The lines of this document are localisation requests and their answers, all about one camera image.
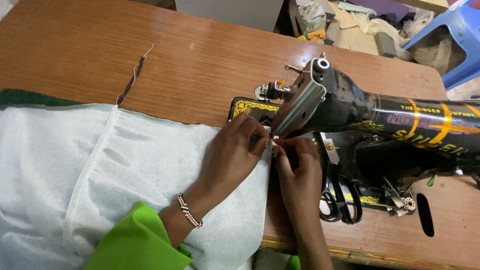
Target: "sewing machine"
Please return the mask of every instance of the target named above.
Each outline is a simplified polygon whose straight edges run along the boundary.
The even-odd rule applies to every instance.
[[[480,104],[478,100],[417,100],[361,90],[333,68],[325,54],[283,85],[257,86],[257,100],[235,98],[229,119],[250,113],[270,136],[306,136],[323,156],[323,199],[332,204],[325,221],[361,220],[361,208],[416,209],[411,186],[437,175],[472,176],[480,189]],[[271,100],[283,103],[272,103]],[[348,204],[356,207],[350,214]]]

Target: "grey foam piece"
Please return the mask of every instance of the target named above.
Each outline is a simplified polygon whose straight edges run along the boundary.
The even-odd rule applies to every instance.
[[[394,58],[396,56],[395,44],[393,39],[384,32],[378,32],[375,35],[375,42],[377,43],[378,53],[380,56]]]
[[[332,20],[333,18],[335,18],[335,11],[333,10],[330,3],[328,3],[328,0],[313,0],[313,2],[317,3],[319,6],[322,7],[322,9],[325,11],[325,14],[327,15],[327,20]]]
[[[342,30],[340,29],[340,21],[337,19],[332,19],[327,27],[327,30],[325,31],[325,35],[327,36],[325,44],[333,45],[337,40],[340,39],[341,34]]]

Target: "decorative gold pattern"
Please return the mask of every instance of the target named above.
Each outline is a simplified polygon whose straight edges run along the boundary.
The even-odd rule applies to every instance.
[[[330,190],[330,193],[335,196],[335,191]],[[353,197],[351,193],[343,193],[343,197],[345,197],[345,200],[351,200],[353,201]],[[378,203],[380,201],[380,198],[374,198],[370,196],[361,196],[360,197],[361,202],[368,202],[368,203]]]
[[[246,101],[246,100],[239,100],[237,103],[235,103],[235,109],[233,111],[233,117],[235,118],[237,115],[240,113],[244,112],[246,114],[250,114],[252,112],[252,108],[260,108],[263,110],[271,110],[271,111],[277,111],[278,107],[276,106],[271,106],[271,105],[265,105],[265,104],[260,104],[256,102],[251,102],[251,101]]]
[[[384,129],[385,125],[378,125],[372,122],[371,120],[365,120],[360,123],[350,124],[350,126],[355,126],[360,130],[381,131]]]

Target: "red white black bracelet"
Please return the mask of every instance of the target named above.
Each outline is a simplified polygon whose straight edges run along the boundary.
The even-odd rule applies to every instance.
[[[178,195],[177,195],[177,201],[179,202],[180,204],[180,208],[183,212],[183,214],[185,214],[185,217],[187,217],[187,219],[190,221],[190,223],[196,227],[197,229],[200,229],[203,225],[204,225],[204,222],[203,221],[200,221],[198,222],[197,219],[195,219],[192,214],[190,213],[190,210],[188,209],[188,206],[187,204],[185,203],[185,201],[183,200],[183,194],[182,192],[180,192]]]

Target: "scissors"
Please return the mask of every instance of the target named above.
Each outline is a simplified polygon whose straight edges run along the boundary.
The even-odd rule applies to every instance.
[[[341,175],[340,169],[340,158],[336,152],[336,149],[333,145],[332,139],[327,139],[325,133],[321,132],[321,141],[323,150],[326,152],[327,162],[326,162],[326,172],[324,174],[324,179],[322,183],[322,197],[327,199],[327,202],[330,204],[330,214],[323,214],[321,210],[320,218],[327,222],[337,222],[342,220],[346,224],[355,224],[360,222],[363,211],[360,201],[360,195],[353,184],[353,182]],[[342,184],[345,186],[352,195],[353,205],[355,207],[355,217],[352,218],[350,210],[348,209],[347,201],[342,190]],[[335,195],[330,191],[330,186],[333,187]]]

